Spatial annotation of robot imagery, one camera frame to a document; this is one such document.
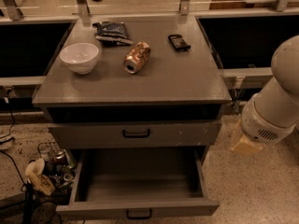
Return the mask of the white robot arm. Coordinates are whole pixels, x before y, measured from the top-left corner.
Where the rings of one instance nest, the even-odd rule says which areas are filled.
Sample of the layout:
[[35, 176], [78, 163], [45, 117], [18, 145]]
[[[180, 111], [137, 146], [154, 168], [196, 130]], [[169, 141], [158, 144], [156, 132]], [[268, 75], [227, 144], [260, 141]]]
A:
[[252, 155], [277, 144], [299, 121], [299, 35], [284, 41], [271, 59], [273, 76], [243, 107], [230, 149]]

